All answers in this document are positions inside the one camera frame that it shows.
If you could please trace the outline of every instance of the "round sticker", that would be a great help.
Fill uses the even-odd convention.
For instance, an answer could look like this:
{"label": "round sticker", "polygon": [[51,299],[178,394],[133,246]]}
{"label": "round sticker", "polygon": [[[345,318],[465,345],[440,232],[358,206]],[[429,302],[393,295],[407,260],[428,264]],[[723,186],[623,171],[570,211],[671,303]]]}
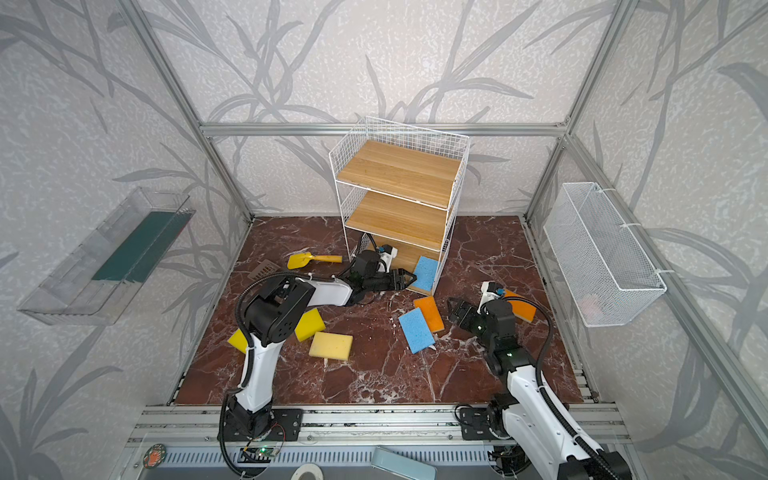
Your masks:
{"label": "round sticker", "polygon": [[144,454],[144,468],[155,468],[165,460],[165,445],[156,443]]}

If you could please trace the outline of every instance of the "sponge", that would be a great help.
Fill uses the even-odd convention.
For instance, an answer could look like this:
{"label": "sponge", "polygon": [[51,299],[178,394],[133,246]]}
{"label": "sponge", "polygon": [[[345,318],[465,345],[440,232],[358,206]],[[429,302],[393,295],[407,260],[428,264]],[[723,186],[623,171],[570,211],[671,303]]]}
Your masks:
{"label": "sponge", "polygon": [[440,312],[437,310],[434,296],[425,296],[418,300],[413,300],[413,306],[422,311],[430,332],[439,332],[445,328]]}
{"label": "sponge", "polygon": [[[509,290],[504,290],[504,296],[519,296],[517,293],[512,293]],[[536,307],[524,302],[510,302],[512,305],[512,312],[521,320],[526,322],[533,322],[533,315],[536,314]]]}
{"label": "sponge", "polygon": [[323,318],[320,316],[320,312],[317,311],[317,308],[313,308],[301,316],[301,320],[299,320],[299,324],[296,325],[294,333],[296,334],[296,338],[299,339],[300,342],[303,342],[315,333],[325,329],[326,324],[323,323]]}
{"label": "sponge", "polygon": [[227,342],[242,353],[245,353],[248,348],[248,342],[245,340],[245,335],[243,335],[243,332],[240,329],[235,330],[235,333],[232,334]]}
{"label": "sponge", "polygon": [[402,332],[405,333],[406,340],[408,340],[408,346],[411,347],[411,353],[424,350],[435,343],[432,332],[429,331],[420,309],[411,310],[400,316],[399,320]]}
{"label": "sponge", "polygon": [[413,269],[416,281],[411,286],[431,292],[432,284],[435,282],[435,275],[437,275],[437,265],[437,260],[419,257],[419,262],[416,264],[416,268]]}
{"label": "sponge", "polygon": [[315,333],[310,347],[310,356],[324,359],[348,360],[352,349],[352,336],[338,333]]}

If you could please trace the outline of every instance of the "leaf pattern wallpaper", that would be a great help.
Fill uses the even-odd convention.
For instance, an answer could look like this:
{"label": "leaf pattern wallpaper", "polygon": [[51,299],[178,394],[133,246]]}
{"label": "leaf pattern wallpaper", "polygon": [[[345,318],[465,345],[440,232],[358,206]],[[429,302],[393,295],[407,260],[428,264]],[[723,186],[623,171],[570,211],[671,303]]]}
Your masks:
{"label": "leaf pattern wallpaper", "polygon": [[[281,123],[562,122],[614,9],[613,0],[140,3],[200,118]],[[215,139],[253,211],[282,215],[338,211],[327,161],[337,141]],[[524,212],[554,138],[472,143],[461,212]]]}
{"label": "leaf pattern wallpaper", "polygon": [[[247,231],[113,2],[0,5],[0,476],[106,478],[165,403]],[[197,213],[116,324],[16,307],[135,188]]]}
{"label": "leaf pattern wallpaper", "polygon": [[[768,3],[638,6],[577,135],[768,392]],[[566,155],[534,215],[541,231]],[[663,300],[632,323],[586,330],[565,302],[602,399],[621,406],[655,478],[768,478],[768,460]]]}

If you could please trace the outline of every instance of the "black mounting plate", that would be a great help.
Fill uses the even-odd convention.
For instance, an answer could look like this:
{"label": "black mounting plate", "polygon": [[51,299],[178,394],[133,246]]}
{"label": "black mounting plate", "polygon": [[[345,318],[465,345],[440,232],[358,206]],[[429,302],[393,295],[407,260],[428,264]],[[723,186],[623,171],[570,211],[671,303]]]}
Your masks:
{"label": "black mounting plate", "polygon": [[[283,430],[277,426],[272,428],[272,431],[266,438],[262,439],[262,442],[295,442],[299,439],[299,430],[301,430],[301,418],[304,415],[302,409],[272,409],[277,424],[285,429],[286,438],[283,438]],[[224,437],[225,442],[247,442],[248,438],[241,435],[234,427],[234,420],[231,418],[229,410],[224,417],[224,427],[221,435]]]}
{"label": "black mounting plate", "polygon": [[459,423],[462,424],[462,439],[464,440],[498,440],[491,433],[488,424],[488,413],[485,407],[461,407],[456,411]]}

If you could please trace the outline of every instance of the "red marble surface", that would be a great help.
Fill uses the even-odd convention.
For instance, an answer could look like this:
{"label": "red marble surface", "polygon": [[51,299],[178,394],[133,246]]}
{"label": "red marble surface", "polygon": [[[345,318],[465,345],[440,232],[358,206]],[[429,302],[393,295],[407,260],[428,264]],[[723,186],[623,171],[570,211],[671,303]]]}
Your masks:
{"label": "red marble surface", "polygon": [[[227,343],[236,329],[233,307],[247,278],[264,259],[285,265],[291,253],[309,247],[314,254],[342,254],[346,247],[338,218],[257,219],[227,288],[187,372],[176,403],[211,405],[240,380],[243,354]],[[310,262],[303,271],[335,273],[341,266]],[[445,322],[437,351],[410,353],[398,316],[413,310],[410,291],[369,294],[369,305],[319,308],[326,331],[354,337],[348,362],[308,355],[311,339],[291,336],[283,345],[273,384],[274,402],[288,403],[457,403],[487,402],[502,390],[485,364],[476,339],[448,320],[446,300],[458,296],[477,303],[480,284],[496,280],[519,295],[548,307],[531,251],[517,217],[458,217],[449,258],[435,291]],[[518,341],[536,357],[547,336],[539,315],[518,320]],[[545,360],[544,375],[562,402],[581,402],[576,378],[559,331]]]}

